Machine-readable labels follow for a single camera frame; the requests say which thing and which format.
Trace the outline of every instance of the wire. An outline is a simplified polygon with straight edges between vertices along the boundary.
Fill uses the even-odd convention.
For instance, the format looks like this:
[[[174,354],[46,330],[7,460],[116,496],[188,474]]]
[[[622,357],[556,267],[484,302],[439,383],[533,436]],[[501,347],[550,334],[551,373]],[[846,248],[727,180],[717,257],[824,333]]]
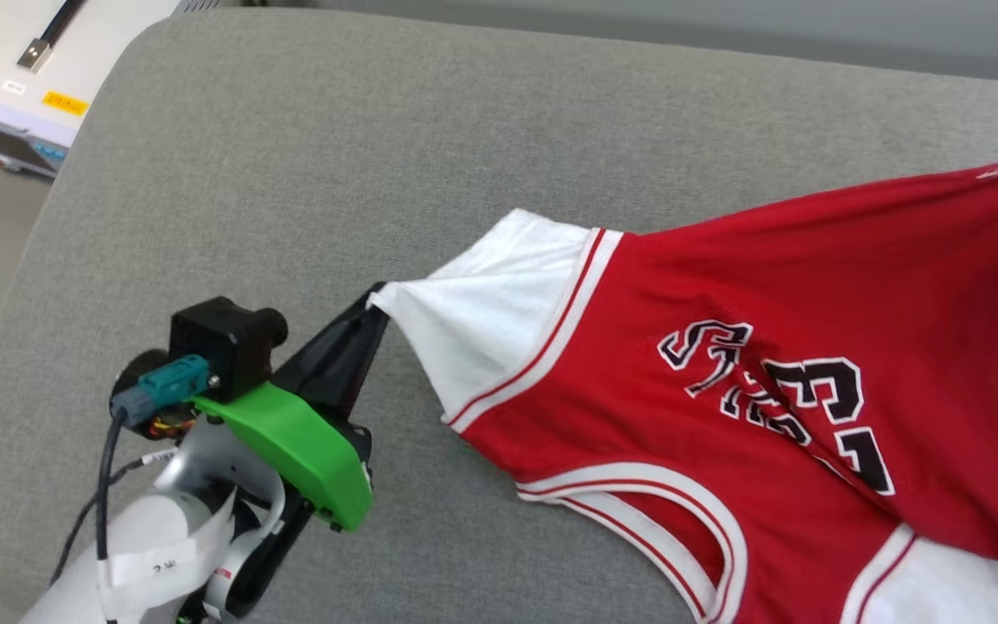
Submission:
[[[144,455],[142,458],[134,459],[132,462],[123,465],[116,471],[112,477],[110,477],[110,485],[115,485],[121,481],[126,474],[130,471],[138,470],[141,466],[150,465],[153,462],[161,461],[161,459],[170,458],[175,454],[177,449],[165,449],[163,451],[157,451],[155,453],[149,453]],[[91,507],[95,506],[95,502],[99,500],[98,493],[91,495],[91,500],[87,501],[86,505],[83,505],[83,509],[80,510],[78,517],[75,517],[75,522],[72,524],[72,530],[68,533],[67,540],[64,540],[64,548],[60,550],[60,561],[56,562],[56,569],[52,572],[52,577],[49,580],[49,586],[51,587],[59,580],[60,575],[64,573],[64,568],[68,565],[68,557],[72,553],[72,545],[75,544],[75,538],[79,536],[80,529],[83,528],[83,522],[87,521],[87,513],[91,512]]]
[[[94,549],[99,561],[107,560],[107,513],[110,510],[110,467],[114,463],[114,449],[118,446],[118,435],[122,424],[126,423],[128,411],[121,408],[115,412],[107,430],[107,443],[102,449],[102,462],[99,464],[99,485],[95,489],[94,507]]]
[[[49,46],[55,46],[56,41],[60,40],[60,35],[63,35],[64,31],[68,30],[68,23],[71,23],[72,17],[75,17],[75,13],[79,12],[86,1],[64,1],[64,4],[60,5],[60,10],[56,11],[56,15],[52,17],[52,21],[50,21],[48,27],[41,33],[41,40]]]

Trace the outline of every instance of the sofa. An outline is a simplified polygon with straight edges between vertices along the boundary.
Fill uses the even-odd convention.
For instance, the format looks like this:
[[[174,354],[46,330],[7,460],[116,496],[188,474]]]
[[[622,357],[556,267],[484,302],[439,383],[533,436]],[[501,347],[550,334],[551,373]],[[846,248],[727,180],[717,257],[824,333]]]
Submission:
[[[994,161],[994,81],[332,11],[156,24],[95,100],[0,309],[0,600],[44,591],[111,382],[177,309],[279,309],[278,364],[514,208],[654,231]],[[356,533],[310,524],[249,621],[690,621],[640,552],[520,502],[440,412],[389,328],[353,411],[372,512]],[[156,449],[124,436],[115,464]],[[112,513],[155,475],[116,485]]]

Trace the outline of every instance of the white sticker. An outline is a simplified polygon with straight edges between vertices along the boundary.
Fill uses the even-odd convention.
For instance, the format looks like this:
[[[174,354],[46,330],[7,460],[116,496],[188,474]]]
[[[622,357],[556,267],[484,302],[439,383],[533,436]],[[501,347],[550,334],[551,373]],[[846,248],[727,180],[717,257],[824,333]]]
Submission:
[[[3,83],[3,90],[10,91],[14,95],[21,95],[25,92],[25,86],[21,82],[14,82],[13,80],[7,80]]]
[[[184,540],[99,561],[99,604],[107,620],[142,613],[202,588],[233,541],[235,497],[237,490]]]

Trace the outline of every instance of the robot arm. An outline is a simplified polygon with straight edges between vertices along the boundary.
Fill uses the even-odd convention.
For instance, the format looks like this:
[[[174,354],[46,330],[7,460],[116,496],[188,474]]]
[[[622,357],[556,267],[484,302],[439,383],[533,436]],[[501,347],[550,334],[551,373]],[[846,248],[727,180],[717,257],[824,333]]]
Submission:
[[[112,400],[137,393],[147,418],[128,429],[178,450],[107,526],[107,561],[92,545],[23,624],[238,621],[310,517],[355,530],[372,504],[372,438],[349,415],[387,327],[366,299],[274,373],[270,351],[288,334],[280,313],[222,297],[178,312],[169,351],[135,359]],[[173,382],[189,356],[209,382]],[[177,400],[164,399],[173,388]]]

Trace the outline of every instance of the red jersey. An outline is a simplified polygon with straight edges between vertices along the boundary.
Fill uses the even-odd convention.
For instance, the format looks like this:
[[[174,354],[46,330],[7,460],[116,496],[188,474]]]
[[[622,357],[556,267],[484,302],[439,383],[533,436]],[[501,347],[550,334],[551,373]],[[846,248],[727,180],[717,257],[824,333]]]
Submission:
[[[373,303],[698,621],[998,623],[998,166],[648,236],[515,211]]]

